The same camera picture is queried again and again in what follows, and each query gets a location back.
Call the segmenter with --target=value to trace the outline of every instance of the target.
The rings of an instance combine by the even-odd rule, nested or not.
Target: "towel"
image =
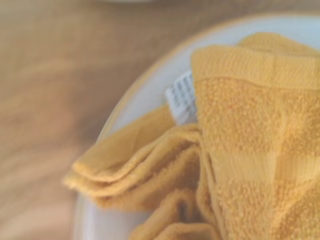
[[[224,240],[320,237],[320,58],[209,46],[192,56]]]
[[[162,227],[147,221],[131,239],[320,236],[312,210],[319,209],[318,55],[272,33],[249,36],[236,47],[197,50],[192,74],[199,123],[168,124],[171,129],[156,140],[146,138],[136,153],[115,151],[112,157],[125,157],[110,164],[101,153],[108,154],[104,149],[114,142],[95,146],[74,164],[91,171],[73,167],[65,183],[103,207],[156,209],[151,217]],[[187,223],[184,211],[159,217],[180,206],[184,191],[195,193],[199,216]]]

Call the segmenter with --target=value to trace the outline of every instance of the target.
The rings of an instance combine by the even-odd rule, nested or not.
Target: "wood grain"
[[[317,0],[2,0],[0,239],[71,238],[76,195],[61,178],[159,56],[231,18],[317,9]]]

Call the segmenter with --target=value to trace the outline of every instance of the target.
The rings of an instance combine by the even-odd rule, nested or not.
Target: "wooden surface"
[[[75,193],[61,186],[130,84],[213,24],[318,0],[0,1],[0,239],[71,239]]]

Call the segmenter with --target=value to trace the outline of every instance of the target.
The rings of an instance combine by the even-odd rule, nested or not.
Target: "white plate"
[[[307,15],[255,16],[215,26],[180,44],[149,68],[118,103],[100,138],[164,104],[163,92],[177,77],[190,69],[194,49],[211,44],[234,45],[256,32],[274,32],[320,49],[320,17]],[[79,196],[75,215],[76,240],[127,240],[147,213],[102,210]]]

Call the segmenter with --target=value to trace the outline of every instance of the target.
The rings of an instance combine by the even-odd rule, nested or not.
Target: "table surface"
[[[0,239],[71,239],[76,194],[61,179],[159,56],[229,19],[319,9],[317,0],[2,0]]]

